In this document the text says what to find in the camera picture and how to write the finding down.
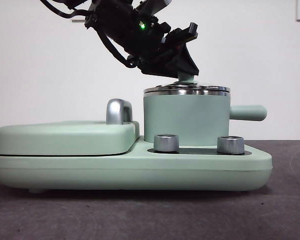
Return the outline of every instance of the pot handle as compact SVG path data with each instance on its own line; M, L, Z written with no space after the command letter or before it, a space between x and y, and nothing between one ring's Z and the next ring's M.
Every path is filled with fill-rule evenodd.
M262 121L267 117L267 109L262 105L235 105L230 107L230 119Z

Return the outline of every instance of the silver handle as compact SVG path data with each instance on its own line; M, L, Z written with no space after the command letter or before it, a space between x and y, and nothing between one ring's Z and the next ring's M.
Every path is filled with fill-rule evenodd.
M106 124L122 125L132 122L132 105L123 99L111 99L106 106Z

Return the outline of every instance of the silver knob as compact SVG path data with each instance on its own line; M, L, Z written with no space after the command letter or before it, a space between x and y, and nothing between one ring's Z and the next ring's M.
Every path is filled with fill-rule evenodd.
M178 152L179 137L171 134L155 135L153 149L158 152Z
M245 140L240 136L218 137L217 151L223 154L244 154Z

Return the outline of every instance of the mint green appliance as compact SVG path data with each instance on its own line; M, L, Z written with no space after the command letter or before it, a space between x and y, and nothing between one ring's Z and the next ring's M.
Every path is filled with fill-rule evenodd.
M106 121L0 127L0 182L29 189L31 193L51 189L258 189L270 177L271 155L244 145L243 138L220 137L229 134L231 116L261 120L266 111L261 106L231 108L230 90L224 89L225 95L146 95L147 139L140 136L139 123L132 119L131 104L122 99L109 101ZM192 116L177 118L173 109L191 104L199 104L203 112L191 111ZM167 118L170 125L159 124L164 116L155 107L160 106L162 114L168 105L167 112L172 116ZM213 112L212 106L222 109ZM214 115L217 123L209 122L206 115ZM209 129L206 126L209 123L215 124L217 130L210 131L208 137L202 133ZM198 130L191 132L195 134L193 138L188 132L189 124L196 124L192 127Z

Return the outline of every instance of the gray table surface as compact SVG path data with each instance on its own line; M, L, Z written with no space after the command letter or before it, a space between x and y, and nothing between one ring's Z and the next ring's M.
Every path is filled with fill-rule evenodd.
M249 192L52 190L0 184L0 240L300 240L300 141L247 141L273 156Z

